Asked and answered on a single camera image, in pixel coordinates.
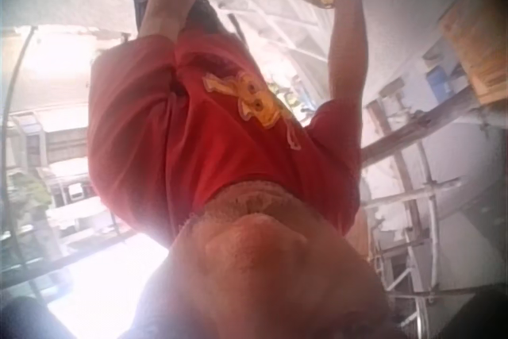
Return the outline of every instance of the neck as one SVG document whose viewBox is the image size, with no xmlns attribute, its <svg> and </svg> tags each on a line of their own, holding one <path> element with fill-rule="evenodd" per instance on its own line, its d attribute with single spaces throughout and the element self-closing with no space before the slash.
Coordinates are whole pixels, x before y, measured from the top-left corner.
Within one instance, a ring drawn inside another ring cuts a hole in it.
<svg viewBox="0 0 508 339">
<path fill-rule="evenodd" d="M 235 221 L 247 214 L 266 214 L 280 221 L 317 214 L 280 185 L 264 181 L 233 184 L 220 191 L 203 210 L 208 218 Z"/>
</svg>

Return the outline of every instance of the cable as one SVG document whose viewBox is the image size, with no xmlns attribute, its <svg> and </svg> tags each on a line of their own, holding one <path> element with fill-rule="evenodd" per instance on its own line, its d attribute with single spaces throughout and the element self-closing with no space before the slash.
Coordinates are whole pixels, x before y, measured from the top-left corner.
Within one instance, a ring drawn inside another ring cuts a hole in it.
<svg viewBox="0 0 508 339">
<path fill-rule="evenodd" d="M 0 168 L 2 169 L 2 203 L 4 208 L 4 213 L 6 216 L 7 225 L 9 226 L 10 237 L 13 241 L 13 249 L 16 253 L 17 258 L 20 261 L 21 269 L 25 273 L 25 275 L 29 274 L 28 266 L 26 265 L 25 256 L 23 256 L 23 252 L 21 250 L 21 246 L 19 240 L 17 239 L 16 229 L 14 227 L 14 216 L 12 215 L 12 210 L 10 209 L 10 200 L 9 200 L 9 192 L 7 190 L 7 125 L 9 124 L 9 111 L 10 104 L 13 100 L 14 87 L 17 82 L 17 77 L 19 75 L 19 71 L 21 68 L 21 64 L 23 59 L 25 58 L 26 50 L 30 45 L 30 41 L 32 40 L 33 34 L 36 32 L 37 27 L 30 27 L 30 32 L 25 39 L 25 43 L 23 43 L 23 47 L 19 53 L 19 57 L 17 58 L 16 65 L 14 65 L 13 74 L 9 81 L 9 87 L 7 88 L 6 101 L 4 103 L 4 109 L 2 113 L 2 162 Z M 40 293 L 37 285 L 35 284 L 33 279 L 29 281 L 30 289 L 32 289 L 32 293 L 35 295 L 36 299 L 45 305 L 45 301 L 42 298 L 42 294 Z"/>
</svg>

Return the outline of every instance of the yellow cartoon graphic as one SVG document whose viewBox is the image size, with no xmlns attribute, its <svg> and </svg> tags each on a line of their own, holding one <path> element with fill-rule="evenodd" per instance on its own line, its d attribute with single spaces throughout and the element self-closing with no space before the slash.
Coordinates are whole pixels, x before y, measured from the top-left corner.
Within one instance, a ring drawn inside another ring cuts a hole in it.
<svg viewBox="0 0 508 339">
<path fill-rule="evenodd" d="M 300 149 L 294 133 L 293 114 L 273 95 L 266 83 L 247 73 L 225 79 L 209 73 L 203 82 L 209 92 L 216 91 L 238 97 L 238 111 L 246 121 L 255 117 L 265 129 L 270 129 L 282 117 L 287 126 L 287 141 L 290 147 L 294 150 Z"/>
</svg>

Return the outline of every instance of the blue object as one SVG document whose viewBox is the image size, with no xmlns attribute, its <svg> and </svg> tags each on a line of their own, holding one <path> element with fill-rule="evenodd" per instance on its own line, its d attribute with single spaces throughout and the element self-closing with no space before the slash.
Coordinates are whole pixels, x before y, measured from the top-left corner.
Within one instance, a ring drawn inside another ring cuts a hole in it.
<svg viewBox="0 0 508 339">
<path fill-rule="evenodd" d="M 432 71 L 427 73 L 426 77 L 439 103 L 446 101 L 455 94 L 448 82 L 448 75 L 441 66 L 436 66 Z"/>
</svg>

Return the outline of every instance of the red t-shirt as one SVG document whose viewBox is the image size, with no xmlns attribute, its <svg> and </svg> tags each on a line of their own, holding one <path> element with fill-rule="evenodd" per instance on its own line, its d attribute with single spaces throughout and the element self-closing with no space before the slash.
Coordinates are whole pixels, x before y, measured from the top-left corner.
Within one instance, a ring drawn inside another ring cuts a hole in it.
<svg viewBox="0 0 508 339">
<path fill-rule="evenodd" d="M 277 183 L 342 233 L 359 206 L 360 108 L 322 105 L 303 128 L 232 35 L 143 37 L 92 68 L 88 156 L 102 201 L 168 246 L 220 189 Z"/>
</svg>

